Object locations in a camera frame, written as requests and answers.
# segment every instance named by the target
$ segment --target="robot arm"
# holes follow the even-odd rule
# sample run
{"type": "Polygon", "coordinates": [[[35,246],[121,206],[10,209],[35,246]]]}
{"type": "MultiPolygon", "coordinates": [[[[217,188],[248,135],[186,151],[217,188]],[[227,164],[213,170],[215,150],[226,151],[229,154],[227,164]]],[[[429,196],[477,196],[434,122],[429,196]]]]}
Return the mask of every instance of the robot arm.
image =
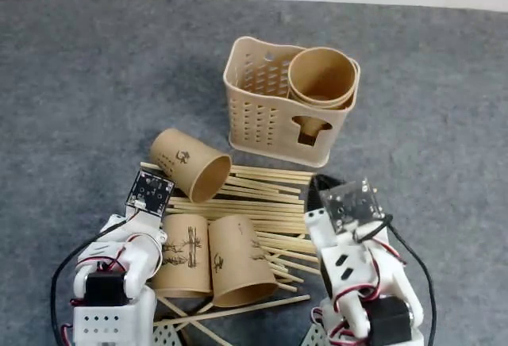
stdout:
{"type": "Polygon", "coordinates": [[[314,313],[337,345],[423,346],[423,309],[367,180],[311,184],[305,223],[328,298],[314,313]]]}
{"type": "Polygon", "coordinates": [[[125,217],[111,215],[78,257],[74,279],[76,346],[151,346],[155,293],[145,285],[162,263],[160,229],[173,182],[140,171],[126,202],[125,217]]]}

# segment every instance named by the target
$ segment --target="gray carpet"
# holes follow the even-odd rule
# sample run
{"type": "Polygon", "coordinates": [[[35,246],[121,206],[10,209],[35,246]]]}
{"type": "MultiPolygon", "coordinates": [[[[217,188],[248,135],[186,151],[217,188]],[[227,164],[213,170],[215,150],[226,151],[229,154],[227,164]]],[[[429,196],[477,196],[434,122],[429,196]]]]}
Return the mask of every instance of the gray carpet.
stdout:
{"type": "MultiPolygon", "coordinates": [[[[111,213],[167,127],[239,164],[221,73],[233,41],[341,48],[360,93],[328,173],[366,175],[436,283],[436,345],[508,338],[508,15],[420,7],[230,0],[0,0],[0,339],[50,345],[53,270],[111,213]]],[[[407,274],[427,317],[426,281],[407,274]]],[[[71,318],[72,269],[59,288],[71,318]]],[[[237,345],[296,345],[313,302],[205,322],[237,345]]],[[[190,329],[195,344],[213,344],[190,329]]]]}

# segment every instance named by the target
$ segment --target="beige plastic basket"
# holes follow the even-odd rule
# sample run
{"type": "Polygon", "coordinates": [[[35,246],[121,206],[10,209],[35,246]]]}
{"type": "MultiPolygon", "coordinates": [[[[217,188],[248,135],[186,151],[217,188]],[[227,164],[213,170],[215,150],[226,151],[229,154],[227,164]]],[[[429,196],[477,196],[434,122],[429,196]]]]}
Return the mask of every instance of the beige plastic basket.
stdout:
{"type": "Polygon", "coordinates": [[[270,44],[241,37],[233,45],[224,71],[229,104],[229,143],[235,149],[281,160],[322,167],[344,119],[354,107],[360,68],[357,67],[355,91],[339,110],[306,106],[287,98],[287,69],[304,48],[270,44]],[[312,143],[302,140],[302,117],[325,121],[312,143]]]}

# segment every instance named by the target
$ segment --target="brown paper cup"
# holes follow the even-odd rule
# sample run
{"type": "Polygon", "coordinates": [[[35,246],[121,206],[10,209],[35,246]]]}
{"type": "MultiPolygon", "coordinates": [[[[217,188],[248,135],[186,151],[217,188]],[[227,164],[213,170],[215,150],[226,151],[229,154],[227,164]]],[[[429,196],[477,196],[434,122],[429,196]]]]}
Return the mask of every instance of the brown paper cup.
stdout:
{"type": "Polygon", "coordinates": [[[287,78],[293,99],[334,108],[351,97],[356,68],[346,55],[333,48],[309,48],[293,58],[287,78]]]}
{"type": "Polygon", "coordinates": [[[197,203],[212,198],[231,169],[231,158],[227,154],[177,129],[166,129],[153,141],[150,158],[192,202],[197,203]]]}
{"type": "Polygon", "coordinates": [[[231,215],[209,227],[214,305],[247,305],[277,290],[251,221],[231,215]]]}
{"type": "Polygon", "coordinates": [[[164,297],[202,297],[212,294],[208,223],[194,214],[164,218],[167,242],[163,245],[163,265],[152,287],[164,297]]]}
{"type": "MultiPolygon", "coordinates": [[[[342,110],[349,107],[360,79],[360,66],[355,60],[332,48],[310,48],[300,52],[293,62],[288,71],[292,100],[324,110],[342,110]],[[326,100],[327,97],[336,95],[340,96],[326,100]]],[[[302,134],[309,137],[316,137],[328,124],[318,118],[301,119],[298,123],[302,126],[302,134]]]]}

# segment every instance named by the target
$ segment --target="pile of wooden sticks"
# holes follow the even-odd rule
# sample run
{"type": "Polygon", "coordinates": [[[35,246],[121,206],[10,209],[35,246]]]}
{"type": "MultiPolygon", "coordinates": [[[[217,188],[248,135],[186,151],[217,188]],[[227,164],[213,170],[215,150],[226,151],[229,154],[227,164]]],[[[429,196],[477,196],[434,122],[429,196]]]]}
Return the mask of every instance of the pile of wooden sticks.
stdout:
{"type": "MultiPolygon", "coordinates": [[[[141,163],[141,166],[159,169],[151,163],[141,163]]],[[[305,208],[302,189],[309,184],[312,174],[307,171],[233,165],[225,185],[215,198],[203,203],[192,203],[188,198],[171,197],[167,213],[196,213],[209,221],[235,213],[245,215],[251,219],[279,288],[297,292],[298,288],[294,284],[303,283],[304,279],[294,275],[292,269],[321,275],[315,248],[306,235],[307,230],[303,220],[305,208]]],[[[210,332],[197,321],[308,299],[310,299],[308,295],[295,296],[225,312],[201,314],[212,307],[208,305],[199,310],[198,316],[185,318],[186,314],[178,307],[165,298],[159,298],[163,304],[183,318],[164,320],[154,325],[180,324],[177,329],[181,329],[187,323],[191,323],[219,344],[229,345],[227,341],[210,332]]]]}

